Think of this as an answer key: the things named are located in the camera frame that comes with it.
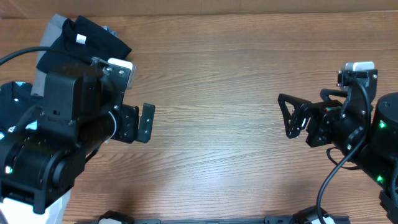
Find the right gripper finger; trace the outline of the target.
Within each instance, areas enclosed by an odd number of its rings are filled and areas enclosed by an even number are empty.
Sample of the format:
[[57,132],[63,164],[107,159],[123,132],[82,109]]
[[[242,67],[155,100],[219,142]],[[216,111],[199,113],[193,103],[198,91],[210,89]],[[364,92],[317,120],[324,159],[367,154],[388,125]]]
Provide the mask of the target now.
[[277,101],[284,119],[286,136],[289,139],[298,137],[307,125],[310,117],[307,109],[312,102],[282,93]]
[[331,101],[330,96],[339,96],[346,98],[347,97],[346,91],[341,90],[331,90],[331,89],[322,89],[320,92],[320,97],[323,101]]

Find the black t-shirt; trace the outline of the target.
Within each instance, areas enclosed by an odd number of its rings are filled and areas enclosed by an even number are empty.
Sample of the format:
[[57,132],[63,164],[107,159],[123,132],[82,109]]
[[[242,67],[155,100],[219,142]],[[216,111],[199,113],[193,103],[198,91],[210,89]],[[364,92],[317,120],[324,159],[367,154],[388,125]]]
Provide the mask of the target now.
[[110,30],[89,19],[78,16],[72,20],[58,14],[47,23],[40,45],[81,57],[99,57],[103,60],[124,60],[132,51]]

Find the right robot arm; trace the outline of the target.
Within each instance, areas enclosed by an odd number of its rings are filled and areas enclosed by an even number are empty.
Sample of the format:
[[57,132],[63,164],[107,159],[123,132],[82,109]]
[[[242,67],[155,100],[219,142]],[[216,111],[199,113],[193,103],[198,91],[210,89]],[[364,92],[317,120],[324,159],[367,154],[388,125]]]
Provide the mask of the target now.
[[323,89],[322,101],[311,101],[280,94],[278,103],[288,138],[302,130],[308,133],[310,147],[332,144],[344,156],[318,192],[317,202],[309,212],[294,215],[295,223],[325,223],[321,208],[327,185],[343,167],[352,162],[353,170],[362,170],[381,187],[380,205],[391,223],[397,223],[397,93],[386,94],[372,106],[376,96],[378,71],[344,69],[338,73],[339,90]]

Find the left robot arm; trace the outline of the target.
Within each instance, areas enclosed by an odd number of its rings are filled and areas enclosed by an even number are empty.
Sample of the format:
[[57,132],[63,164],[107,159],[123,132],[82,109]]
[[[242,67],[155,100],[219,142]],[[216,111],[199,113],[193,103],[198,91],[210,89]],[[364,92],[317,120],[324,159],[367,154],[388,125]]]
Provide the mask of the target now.
[[1,222],[61,223],[76,178],[111,139],[150,140],[155,106],[123,103],[130,71],[66,65],[1,140]]

